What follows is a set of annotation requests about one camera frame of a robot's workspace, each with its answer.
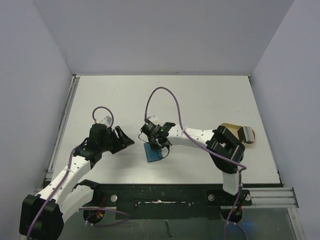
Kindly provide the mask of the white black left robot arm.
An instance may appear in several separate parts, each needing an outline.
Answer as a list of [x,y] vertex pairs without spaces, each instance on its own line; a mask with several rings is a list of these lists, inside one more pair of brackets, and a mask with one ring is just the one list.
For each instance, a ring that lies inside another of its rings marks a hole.
[[36,195],[27,195],[22,202],[19,233],[28,239],[56,240],[65,222],[86,203],[100,203],[98,189],[76,185],[103,153],[118,153],[135,142],[119,126],[101,123],[92,125],[89,136],[71,150],[64,169]]

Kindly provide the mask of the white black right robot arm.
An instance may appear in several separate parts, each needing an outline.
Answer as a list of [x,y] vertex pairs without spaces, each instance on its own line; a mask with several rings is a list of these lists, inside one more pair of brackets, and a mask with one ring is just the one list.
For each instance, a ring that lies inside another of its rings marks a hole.
[[146,135],[153,151],[173,146],[198,148],[207,152],[215,166],[222,171],[222,197],[230,205],[241,198],[240,173],[246,167],[241,164],[245,146],[225,126],[216,129],[183,128],[173,122],[163,125],[146,119],[140,131]]

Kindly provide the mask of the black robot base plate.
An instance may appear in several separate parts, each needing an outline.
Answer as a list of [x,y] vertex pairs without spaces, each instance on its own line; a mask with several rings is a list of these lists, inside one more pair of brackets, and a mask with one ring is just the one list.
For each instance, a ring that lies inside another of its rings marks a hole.
[[135,220],[219,220],[221,208],[251,206],[249,190],[240,197],[226,193],[221,184],[99,184],[84,180],[93,190],[85,207],[106,207],[129,214]]

